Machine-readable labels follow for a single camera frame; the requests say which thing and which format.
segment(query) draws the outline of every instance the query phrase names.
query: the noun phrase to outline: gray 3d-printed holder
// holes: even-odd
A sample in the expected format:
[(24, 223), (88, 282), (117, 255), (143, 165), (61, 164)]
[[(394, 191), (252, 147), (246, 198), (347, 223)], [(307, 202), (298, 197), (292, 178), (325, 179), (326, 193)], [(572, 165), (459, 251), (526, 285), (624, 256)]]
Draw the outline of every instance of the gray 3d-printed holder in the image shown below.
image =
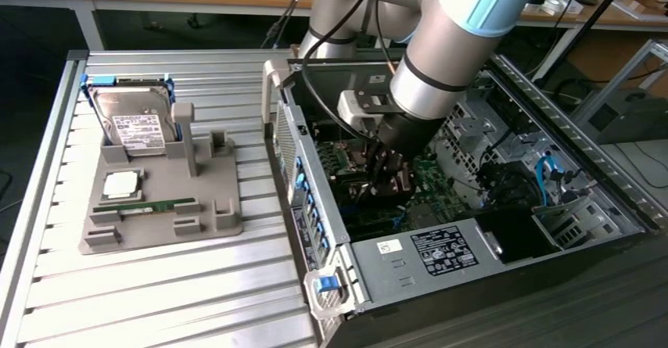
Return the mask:
[[(223, 131), (192, 138), (191, 103), (175, 103), (174, 121), (183, 141), (166, 143), (166, 155), (128, 157), (121, 146), (101, 144), (88, 214), (79, 243), (81, 254), (160, 246), (175, 242), (238, 235), (242, 231), (236, 155)], [(111, 173), (138, 171), (136, 196), (101, 200)], [(191, 199), (192, 202), (162, 201)], [(154, 211), (140, 211), (155, 203)], [(109, 210), (113, 205), (125, 209)]]

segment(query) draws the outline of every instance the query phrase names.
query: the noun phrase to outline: motherboard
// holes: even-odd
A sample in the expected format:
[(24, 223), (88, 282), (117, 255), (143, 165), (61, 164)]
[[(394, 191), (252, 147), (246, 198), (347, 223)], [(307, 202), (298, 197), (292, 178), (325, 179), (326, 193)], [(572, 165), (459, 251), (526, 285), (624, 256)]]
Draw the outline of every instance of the motherboard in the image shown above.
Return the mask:
[(355, 200), (358, 191), (369, 184), (363, 148), (363, 142), (355, 139), (317, 143), (351, 240), (362, 241), (455, 221), (469, 207), (442, 173), (435, 155), (430, 153), (411, 162), (415, 190), (407, 201), (382, 203), (381, 200), (381, 203), (369, 205)]

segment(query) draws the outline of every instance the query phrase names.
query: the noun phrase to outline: hard drive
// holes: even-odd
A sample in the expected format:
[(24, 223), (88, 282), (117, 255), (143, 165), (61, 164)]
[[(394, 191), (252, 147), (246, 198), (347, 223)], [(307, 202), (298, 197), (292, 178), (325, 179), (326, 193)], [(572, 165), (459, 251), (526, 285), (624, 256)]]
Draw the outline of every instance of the hard drive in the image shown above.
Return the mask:
[(121, 145), (128, 156), (164, 154), (164, 143), (180, 140), (171, 118), (174, 83), (95, 77), (81, 89), (103, 126), (107, 145)]

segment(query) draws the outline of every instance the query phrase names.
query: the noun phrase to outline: green circuit board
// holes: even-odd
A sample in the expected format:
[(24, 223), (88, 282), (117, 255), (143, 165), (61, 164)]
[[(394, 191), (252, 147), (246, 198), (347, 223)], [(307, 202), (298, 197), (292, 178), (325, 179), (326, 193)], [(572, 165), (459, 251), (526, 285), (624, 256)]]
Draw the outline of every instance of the green circuit board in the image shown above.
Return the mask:
[[(337, 180), (345, 178), (355, 182), (355, 178), (361, 178), (359, 182), (365, 182), (362, 159), (357, 159), (361, 146), (362, 143), (357, 140), (317, 144), (337, 202), (345, 199), (342, 195), (346, 194), (346, 188), (337, 187)], [(467, 210), (467, 205), (449, 185), (435, 160), (425, 156), (417, 157), (413, 160), (413, 173), (415, 193), (403, 205), (358, 208), (354, 205), (342, 206), (339, 203), (341, 216), (353, 241), (445, 224), (454, 221), (455, 216)]]

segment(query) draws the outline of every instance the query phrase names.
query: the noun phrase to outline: aluminum slotted table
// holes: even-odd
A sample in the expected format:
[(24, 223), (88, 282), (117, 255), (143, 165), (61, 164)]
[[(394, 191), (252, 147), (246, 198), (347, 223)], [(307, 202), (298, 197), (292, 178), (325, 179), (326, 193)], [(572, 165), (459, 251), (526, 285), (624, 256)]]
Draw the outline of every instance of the aluminum slotted table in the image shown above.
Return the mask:
[[(0, 346), (314, 347), (260, 133), (262, 64), (287, 51), (71, 52), (0, 278)], [(240, 235), (79, 254), (103, 132), (79, 76), (174, 78), (194, 134), (236, 144)]]

